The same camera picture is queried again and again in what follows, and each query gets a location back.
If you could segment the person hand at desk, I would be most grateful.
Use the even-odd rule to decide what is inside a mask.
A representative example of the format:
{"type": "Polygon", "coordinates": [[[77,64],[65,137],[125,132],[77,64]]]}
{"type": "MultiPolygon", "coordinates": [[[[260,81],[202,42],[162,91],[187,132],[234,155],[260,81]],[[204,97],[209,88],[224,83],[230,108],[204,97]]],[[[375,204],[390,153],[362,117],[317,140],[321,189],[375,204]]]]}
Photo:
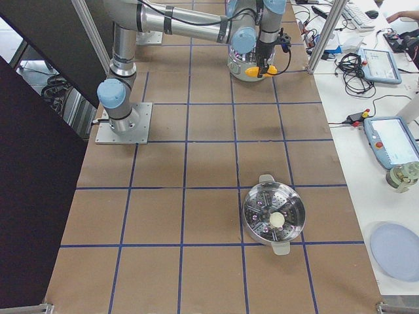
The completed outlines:
{"type": "Polygon", "coordinates": [[[410,18],[411,20],[418,21],[419,20],[419,11],[418,10],[403,10],[396,12],[386,18],[388,23],[392,23],[399,18],[410,18]]]}

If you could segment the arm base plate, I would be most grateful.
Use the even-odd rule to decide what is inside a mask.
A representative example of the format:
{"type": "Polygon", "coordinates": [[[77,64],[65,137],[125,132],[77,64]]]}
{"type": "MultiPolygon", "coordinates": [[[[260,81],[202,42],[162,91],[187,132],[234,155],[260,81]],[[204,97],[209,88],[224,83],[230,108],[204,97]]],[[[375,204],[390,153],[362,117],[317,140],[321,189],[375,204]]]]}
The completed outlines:
{"type": "Polygon", "coordinates": [[[162,38],[163,38],[163,32],[160,32],[160,31],[137,32],[136,45],[137,46],[161,46],[162,38]]]}
{"type": "Polygon", "coordinates": [[[149,128],[153,103],[131,103],[132,112],[124,120],[112,120],[103,110],[96,135],[99,145],[146,145],[149,140],[149,128]]]}

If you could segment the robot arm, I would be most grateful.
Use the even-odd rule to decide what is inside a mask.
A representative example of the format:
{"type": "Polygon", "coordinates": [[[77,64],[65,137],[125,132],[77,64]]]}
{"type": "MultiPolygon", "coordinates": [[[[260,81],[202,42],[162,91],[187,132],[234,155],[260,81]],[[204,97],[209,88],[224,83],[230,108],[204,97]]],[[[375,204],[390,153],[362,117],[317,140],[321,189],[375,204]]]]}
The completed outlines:
{"type": "Polygon", "coordinates": [[[244,82],[280,75],[273,65],[275,47],[291,52],[291,38],[281,27],[285,1],[229,1],[225,15],[187,10],[149,1],[105,1],[114,22],[113,55],[97,95],[107,114],[106,129],[126,143],[148,140],[150,103],[132,103],[138,33],[162,32],[230,46],[227,67],[244,82]]]}

